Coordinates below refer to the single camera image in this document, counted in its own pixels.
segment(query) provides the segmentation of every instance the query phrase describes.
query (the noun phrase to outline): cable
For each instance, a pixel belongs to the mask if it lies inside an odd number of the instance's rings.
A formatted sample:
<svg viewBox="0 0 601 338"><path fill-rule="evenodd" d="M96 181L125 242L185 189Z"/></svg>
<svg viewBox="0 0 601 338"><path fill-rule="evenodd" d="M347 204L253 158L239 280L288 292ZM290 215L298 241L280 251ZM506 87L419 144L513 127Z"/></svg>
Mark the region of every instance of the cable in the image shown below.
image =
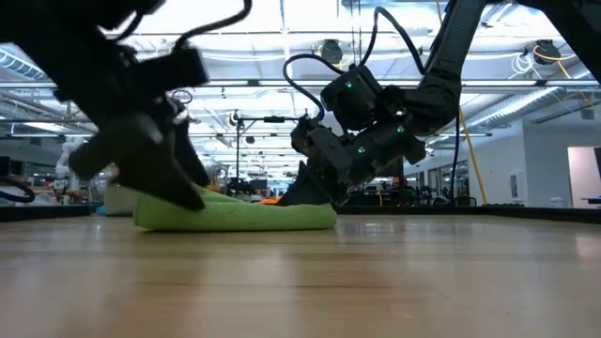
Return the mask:
<svg viewBox="0 0 601 338"><path fill-rule="evenodd" d="M570 76L570 74L567 72L567 70L565 69L565 67L563 66L562 61L557 61L557 64L560 66L560 68L563 71L563 74L565 74L565 77L568 79L572 79L572 77Z"/></svg>
<svg viewBox="0 0 601 338"><path fill-rule="evenodd" d="M173 47L174 50L176 51L176 50L183 49L186 41L189 38L199 36L201 34L207 33L209 31L212 31L215 29L224 28L224 27L227 27L228 25L238 23L238 22L244 20L251 12L252 7L253 7L253 0L244 0L244 8L237 14L232 15L229 18L219 20L218 22L205 24L200 27L196 27L194 29L189 30L188 32L182 34L179 38L177 38L176 44Z"/></svg>
<svg viewBox="0 0 601 338"><path fill-rule="evenodd" d="M536 46L536 47L534 47L534 49L532 49L532 52L534 53L534 55L544 58L549 61L565 61L565 60L569 60L569 59L577 56L576 54L574 54L574 55L569 55L566 57L550 57L550 56L546 56L546 55L542 55L542 54L538 53L537 52L538 48L539 48L539 46Z"/></svg>
<svg viewBox="0 0 601 338"><path fill-rule="evenodd" d="M284 67L283 67L283 74L284 74L284 79L296 90L298 90L299 92L302 93L302 95L304 95L305 97L309 98L309 100L311 100L316 106L317 108L319 108L319 113L317 113L317 118L319 120L323 119L323 117L326 115L326 111L323 108L323 105L321 104L321 102L313 95L311 94L308 90L304 89L303 87L301 87L300 85L296 84L294 82L294 80L292 80L290 78L290 76L288 75L288 65L290 65L292 62L296 61L296 60L300 60L303 58L308 58L308 59L314 59L317 60L319 62L321 62L322 64L326 65L331 71L337 73L337 74L344 74L344 72L342 70L339 70L338 68L336 68L335 66L333 66L330 62L328 62L325 58L315 55L315 54L296 54L293 56L290 56L289 59L287 59L284 62Z"/></svg>
<svg viewBox="0 0 601 338"><path fill-rule="evenodd" d="M36 199L36 194L31 189L29 189L22 183L17 182L14 179L10 179L8 177L0 177L0 182L7 183L10 187L18 188L25 192L25 194L27 195L26 197L23 197L0 191L0 198L4 198L8 201L18 203L31 203Z"/></svg>
<svg viewBox="0 0 601 338"><path fill-rule="evenodd" d="M442 12L442 10L440 8L440 0L436 1L436 5L437 5L437 8L439 9L439 12ZM466 133L466 139L468 140L468 146L470 147L471 161L473 162L473 168L474 168L474 171L476 172L476 177L478 178L478 185L480 186L480 194L482 195L482 202L483 202L483 204L486 204L487 201L486 201L485 186L482 182L482 177L480 176L480 169L478 169L478 160L476 158L476 153L473 150L473 144L471 143L470 131L468 130L468 124L466 123L466 118L463 114L463 109L461 108L461 105L459 105L458 118L461 121L463 131ZM455 139L455 154L454 154L453 169L456 168L456 159L459 155L459 128L458 128L458 126L455 126L455 129L456 129L456 139ZM452 177L452 182L451 182L453 188L455 187L454 182L455 182L455 175Z"/></svg>
<svg viewBox="0 0 601 338"><path fill-rule="evenodd" d="M369 56L374 50L374 45L376 44L376 36L378 35L378 14L382 14L384 18L386 18L390 23L393 24L398 34L401 35L401 38L403 38L403 40L407 44L407 47L411 52L411 56L413 56L415 66L417 66L418 71L420 72L420 74L425 75L424 64L422 63L420 54L417 52L415 45L413 45L413 41L411 41L409 34L407 34L407 31L398 23L398 21L393 17L393 15L391 15L391 13L388 10L382 7L376 7L376 9L374 9L374 28L372 29L372 37L369 39L367 51L365 52L363 59L359 63L359 66L364 66L365 63L367 63L367 59L369 59Z"/></svg>
<svg viewBox="0 0 601 338"><path fill-rule="evenodd" d="M457 110L457 116L455 117L455 154L453 155L453 167L451 169L451 191L449 192L449 199L451 204L455 201L455 171L457 170L457 159L459 157L459 110Z"/></svg>
<svg viewBox="0 0 601 338"><path fill-rule="evenodd" d="M560 66L560 68L562 69L563 74L565 74L565 77L568 79L572 79L572 77L570 76L570 73L567 72L567 70L565 69L565 67L563 66L562 61L557 61L557 64ZM589 105L591 105L591 108L594 107L594 103L591 101L591 99L587 98L586 95L584 95L584 93L582 93L582 91L580 89L577 89L578 93L580 93L580 96L587 102L589 103Z"/></svg>
<svg viewBox="0 0 601 338"><path fill-rule="evenodd" d="M136 12L135 17L133 17L133 20L131 20L131 23L128 25L128 27L125 28L125 30L121 32L121 34L119 34L116 38L114 38L113 41L121 41L124 38L128 38L138 28L138 26L142 22L143 17L144 15Z"/></svg>
<svg viewBox="0 0 601 338"><path fill-rule="evenodd" d="M436 8L439 11L440 23L442 23L442 8L440 8L440 0L436 0Z"/></svg>

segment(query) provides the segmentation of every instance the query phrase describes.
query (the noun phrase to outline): ceiling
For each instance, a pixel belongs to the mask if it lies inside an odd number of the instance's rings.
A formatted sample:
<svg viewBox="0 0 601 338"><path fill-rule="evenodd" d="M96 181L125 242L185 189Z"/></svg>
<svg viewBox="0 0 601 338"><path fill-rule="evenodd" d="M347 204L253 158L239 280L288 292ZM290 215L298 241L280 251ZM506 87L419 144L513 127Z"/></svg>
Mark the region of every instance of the ceiling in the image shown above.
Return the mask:
<svg viewBox="0 0 601 338"><path fill-rule="evenodd" d="M351 8L351 1L342 0L260 0L254 1L250 16L243 22L193 38L191 42L199 48L211 78L211 84L202 88L188 88L193 101L188 104L188 112L198 123L192 124L190 134L193 144L204 159L211 158L224 164L236 162L235 127L230 124L234 112L242 117L263 117L280 115L298 117L305 113L316 113L314 104L302 94L291 89L283 81L283 64L294 54L318 53L325 39L337 39L343 52L342 69L357 62L365 52L373 25L373 7L383 4L404 26L418 49L423 50L423 61L429 47L439 31L439 16L436 3L431 1L398 2L392 0L362 1L363 6ZM146 17L133 36L125 43L138 51L140 58L149 58L170 51L177 36L202 23L215 21L231 15L241 8L241 0L221 0L218 3L198 0L169 0L154 15ZM555 64L534 65L527 71L517 71L517 67L528 65L518 55L524 50L531 51L535 41L542 38L553 39L562 55L573 52L565 43L547 17L534 9L519 5L498 4L486 7L483 24L477 31L470 47L470 55L465 62L462 77L464 81L487 80L486 85L466 86L461 97L461 105L468 120L476 120L490 106L500 101L514 98L514 95L527 95L538 87L516 87L510 83L492 85L489 80L507 81L530 79L564 80L565 75ZM379 33L375 50L367 62L368 68L378 80L399 84L407 80L419 80L408 48L383 18L378 22ZM0 52L8 53L22 61L27 67L37 69L35 64L13 45L1 45ZM572 75L581 72L582 65L577 57L563 62ZM313 60L299 60L289 68L291 77L309 86L314 95L335 74ZM53 97L52 83L45 79L32 78L20 70L0 68L0 95L11 94L27 103L33 101L48 108L47 114L40 109L29 109L21 115L1 112L5 119L23 118L65 118L73 117L76 106L61 104ZM262 80L260 86L248 86L247 80ZM529 115L528 119L556 114L565 108L578 106L582 99L578 95L567 96L562 103L550 102L548 107ZM26 104L16 105L30 108ZM597 119L583 122L579 113L561 115L549 120L549 124L588 124L599 123ZM76 118L85 118L79 113ZM340 132L333 115L327 114L324 124L333 126ZM0 124L8 132L7 124ZM60 128L75 134L88 134L95 126L87 123L61 124ZM243 175L269 169L270 172L296 171L297 162L302 156L291 149L287 135L294 128L293 122L268 124L256 122L240 139L240 171ZM494 128L476 126L471 132L491 131ZM55 127L40 129L31 124L27 132L59 134ZM277 133L278 137L263 137ZM254 136L254 142L247 142L246 136ZM440 140L432 146L448 146L449 140Z"/></svg>

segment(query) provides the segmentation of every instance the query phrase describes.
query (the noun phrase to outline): black cable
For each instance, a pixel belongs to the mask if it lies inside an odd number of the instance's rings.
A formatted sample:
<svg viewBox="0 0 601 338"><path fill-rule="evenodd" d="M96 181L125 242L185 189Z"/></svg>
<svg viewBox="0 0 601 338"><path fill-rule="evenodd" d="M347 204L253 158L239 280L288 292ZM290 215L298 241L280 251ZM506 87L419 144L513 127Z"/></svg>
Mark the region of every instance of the black cable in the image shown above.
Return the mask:
<svg viewBox="0 0 601 338"><path fill-rule="evenodd" d="M459 156L459 111L457 110L457 116L455 117L455 154L453 156L453 169L451 169L451 191L449 192L449 199L451 204L455 203L455 171L457 169L457 157Z"/></svg>
<svg viewBox="0 0 601 338"><path fill-rule="evenodd" d="M133 18L133 20L131 20L131 23L128 25L128 27L125 28L125 30L121 32L121 34L119 34L118 37L114 38L113 41L121 41L122 39L127 38L131 34L133 34L133 32L138 28L138 26L142 22L143 17L144 15L140 13L135 13L135 17Z"/></svg>
<svg viewBox="0 0 601 338"><path fill-rule="evenodd" d="M17 182L14 179L10 179L8 177L0 177L0 182L7 183L10 187L18 188L25 192L25 194L27 194L27 196L23 197L0 191L0 198L7 199L11 202L19 203L31 203L36 199L36 194L31 189L29 189L22 183Z"/></svg>
<svg viewBox="0 0 601 338"><path fill-rule="evenodd" d="M251 12L252 7L253 7L253 0L244 0L244 8L237 14L232 15L229 18L219 20L218 22L205 24L200 27L196 27L194 29L189 30L188 32L182 34L179 38L177 38L176 44L173 47L174 50L183 49L186 41L189 38L199 36L203 33L207 33L209 31L212 31L215 29L224 28L224 27L227 27L228 25L238 23L238 22L244 20L244 18L246 18L248 16L248 14Z"/></svg>
<svg viewBox="0 0 601 338"><path fill-rule="evenodd" d="M326 115L326 112L325 112L325 110L324 110L323 105L321 104L321 102L313 94L311 94L308 90L306 90L305 88L303 88L300 85L296 84L290 78L290 76L288 75L288 65L290 65L293 61L296 61L296 60L299 60L299 59L303 59L303 58L317 60L317 61L321 62L322 64L326 65L330 70L336 72L337 74L344 74L344 72L342 70L339 70L338 68L334 67L325 58L323 58L321 56L318 56L318 55L315 55L315 54L296 54L296 55L291 56L289 59L287 59L284 62L284 68L283 68L284 79L294 89L300 91L302 93L302 95L304 95L307 98L309 98L309 100L311 100L317 106L317 108L319 108L319 113L317 113L317 118L319 118L321 120Z"/></svg>
<svg viewBox="0 0 601 338"><path fill-rule="evenodd" d="M407 31L405 30L405 28L403 28L403 26L401 26L398 23L398 21L393 17L393 15L388 10L386 10L385 8L382 8L382 7L376 7L376 9L374 9L374 28L372 29L372 37L369 40L369 45L367 46L367 51L365 52L365 55L363 56L363 59L361 60L359 65L364 66L365 63L367 62L367 59L369 58L372 51L374 50L374 45L376 44L376 35L378 34L378 14L382 14L382 16L384 16L384 18L386 18L389 22L391 22L393 24L393 26L396 29L396 31L398 32L398 34L401 35L401 38L403 38L403 40L407 44L407 47L408 47L409 51L411 52L411 56L413 56L413 60L415 61L415 66L417 66L418 71L422 75L425 75L424 64L422 63L420 54L418 53L417 49L415 48L413 41L411 41L411 37L409 36L409 34L407 34Z"/></svg>

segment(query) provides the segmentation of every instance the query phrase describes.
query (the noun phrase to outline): white wall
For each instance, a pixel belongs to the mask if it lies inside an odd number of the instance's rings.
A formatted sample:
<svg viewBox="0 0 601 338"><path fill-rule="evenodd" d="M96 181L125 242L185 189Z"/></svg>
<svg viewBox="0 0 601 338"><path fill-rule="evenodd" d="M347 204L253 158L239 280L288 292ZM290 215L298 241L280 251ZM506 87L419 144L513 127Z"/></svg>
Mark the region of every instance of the white wall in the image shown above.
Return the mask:
<svg viewBox="0 0 601 338"><path fill-rule="evenodd" d="M30 145L26 139L0 141L0 156L10 156L17 161L56 165L60 153L61 145L51 140L42 140L42 146Z"/></svg>
<svg viewBox="0 0 601 338"><path fill-rule="evenodd" d="M592 146L570 146L567 149L570 165L570 186L572 206L578 208L598 208L583 198L595 198L601 194L599 166Z"/></svg>
<svg viewBox="0 0 601 338"><path fill-rule="evenodd" d="M517 121L510 128L493 130L492 133L493 137L472 138L487 203L526 204L528 201L528 186L526 184L527 173L522 123ZM459 148L458 161L463 160L468 160L469 164L470 195L476 198L478 205L482 205L483 198L467 142L462 142ZM418 164L420 164L419 170L426 172L426 180L428 180L427 171L429 169L452 163L453 151L435 150L435 157L424 159ZM406 165L406 175L415 172L417 172L415 166ZM510 175L517 172L521 172L523 176L522 186L519 189L523 196L514 198L511 194Z"/></svg>
<svg viewBox="0 0 601 338"><path fill-rule="evenodd" d="M525 125L529 207L549 207L549 199L563 197L572 206L569 146L601 146L601 129Z"/></svg>
<svg viewBox="0 0 601 338"><path fill-rule="evenodd" d="M521 121L512 123L507 129L493 130L493 137L476 140L474 151L485 188L487 203L505 204L528 201L528 179L524 135ZM519 197L512 196L510 176L521 173L518 181ZM473 163L470 161L470 194L483 203Z"/></svg>

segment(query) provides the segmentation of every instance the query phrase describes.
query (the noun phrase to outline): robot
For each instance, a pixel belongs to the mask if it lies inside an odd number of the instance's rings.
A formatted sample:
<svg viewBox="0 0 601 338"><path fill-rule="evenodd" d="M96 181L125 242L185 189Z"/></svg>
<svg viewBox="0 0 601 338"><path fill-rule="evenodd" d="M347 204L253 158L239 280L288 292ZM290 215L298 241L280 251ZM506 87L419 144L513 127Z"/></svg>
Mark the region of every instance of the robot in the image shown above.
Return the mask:
<svg viewBox="0 0 601 338"><path fill-rule="evenodd" d="M243 20L252 1L244 0L243 10L230 18L184 33L170 54L139 62L120 41L164 1L3 0L0 42L17 44L57 85L55 96L75 102L98 126L98 134L69 156L69 167L78 177L90 179L114 162L119 167L118 183L200 210L205 205L192 183L206 186L209 180L187 137L186 124L175 122L180 104L167 92L208 82L200 53L187 40ZM321 102L312 98L322 107L320 114L303 118L291 134L292 146L309 160L300 165L298 179L279 204L344 204L354 187L388 163L400 157L411 163L423 159L424 143L418 137L432 135L456 117L461 68L485 5L495 2L500 1L448 3L429 59L418 64L424 77L416 89L381 87L364 60L347 72L331 67L339 77L322 91ZM518 2L544 11L601 80L599 1ZM26 16L15 15L24 12ZM101 32L119 27L133 13L135 19L118 38L108 39ZM377 9L378 14L393 21L383 8ZM405 38L398 23L395 28ZM294 55L285 62L284 75L309 96L285 73L290 62L302 57L320 58ZM320 123L324 109L333 111L343 128L354 133L337 136L324 128Z"/></svg>
<svg viewBox="0 0 601 338"><path fill-rule="evenodd" d="M63 152L56 162L54 171L56 172L56 179L51 185L56 201L59 203L65 203L64 196L67 190L79 190L79 178L76 175L70 175L69 169L69 156L71 153L81 145L85 143L83 137L68 137L66 142L62 145Z"/></svg>

